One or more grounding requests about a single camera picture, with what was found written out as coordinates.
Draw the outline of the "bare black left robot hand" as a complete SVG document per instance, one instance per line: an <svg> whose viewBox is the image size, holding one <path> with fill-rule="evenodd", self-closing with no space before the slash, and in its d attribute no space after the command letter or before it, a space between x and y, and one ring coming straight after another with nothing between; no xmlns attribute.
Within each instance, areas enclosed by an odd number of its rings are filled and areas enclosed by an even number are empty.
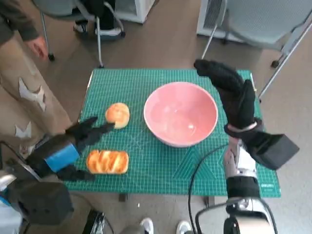
<svg viewBox="0 0 312 234"><path fill-rule="evenodd" d="M38 146L26 159L41 178L55 174L62 181L93 181L95 176L79 170L74 163L86 146L97 143L103 134L114 129L114 123L94 127L97 117L77 122L63 134L57 134Z"/></svg>

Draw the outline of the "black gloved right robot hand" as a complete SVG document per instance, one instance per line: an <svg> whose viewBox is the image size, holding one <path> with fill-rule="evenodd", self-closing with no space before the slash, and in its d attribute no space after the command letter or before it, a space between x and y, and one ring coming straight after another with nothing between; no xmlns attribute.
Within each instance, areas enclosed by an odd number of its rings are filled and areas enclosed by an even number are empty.
<svg viewBox="0 0 312 234"><path fill-rule="evenodd" d="M194 67L201 77L208 77L217 89L228 124L244 129L255 123L255 92L252 82L220 62L196 59Z"/></svg>

